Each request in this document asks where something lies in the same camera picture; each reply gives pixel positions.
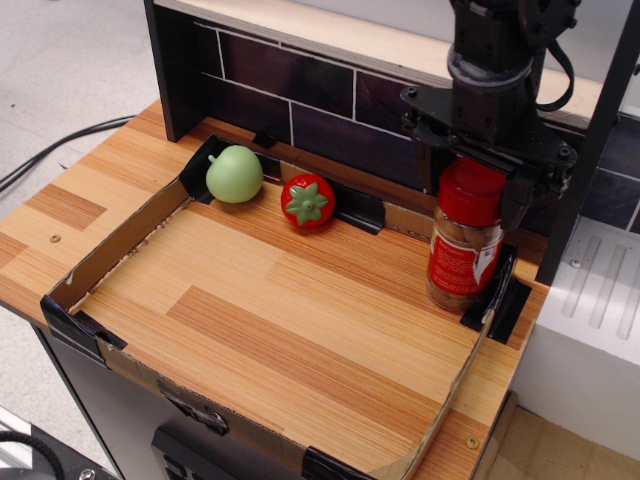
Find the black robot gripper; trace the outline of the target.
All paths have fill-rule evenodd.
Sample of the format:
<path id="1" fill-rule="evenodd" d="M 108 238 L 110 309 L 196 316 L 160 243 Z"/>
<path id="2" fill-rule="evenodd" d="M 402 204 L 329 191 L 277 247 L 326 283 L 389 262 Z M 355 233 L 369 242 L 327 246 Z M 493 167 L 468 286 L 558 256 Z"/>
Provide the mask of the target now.
<path id="1" fill-rule="evenodd" d="M 566 191 L 577 153 L 539 115 L 565 106 L 574 88 L 569 86 L 554 102 L 538 103 L 545 54 L 559 62 L 568 78 L 575 77 L 571 61 L 557 44 L 501 72 L 451 50 L 451 87 L 402 90 L 407 107 L 402 125 L 412 136 L 427 194 L 439 192 L 440 176 L 456 154 L 508 174 L 500 203 L 503 230 L 517 229 L 546 192 Z"/>

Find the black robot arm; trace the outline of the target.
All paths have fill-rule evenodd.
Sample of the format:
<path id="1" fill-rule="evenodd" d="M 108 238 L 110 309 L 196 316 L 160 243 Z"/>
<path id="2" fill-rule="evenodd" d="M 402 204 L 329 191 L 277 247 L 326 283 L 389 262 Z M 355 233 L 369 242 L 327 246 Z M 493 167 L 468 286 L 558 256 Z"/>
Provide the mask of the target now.
<path id="1" fill-rule="evenodd" d="M 541 104 L 544 59 L 551 54 L 575 77 L 558 37 L 576 25 L 575 1 L 454 1 L 455 38 L 448 51 L 449 88 L 409 86 L 402 124 L 430 193 L 446 166 L 464 156 L 506 177 L 504 229 L 519 227 L 545 194 L 562 195 L 578 154 L 541 113 L 565 106 L 573 90 Z"/>

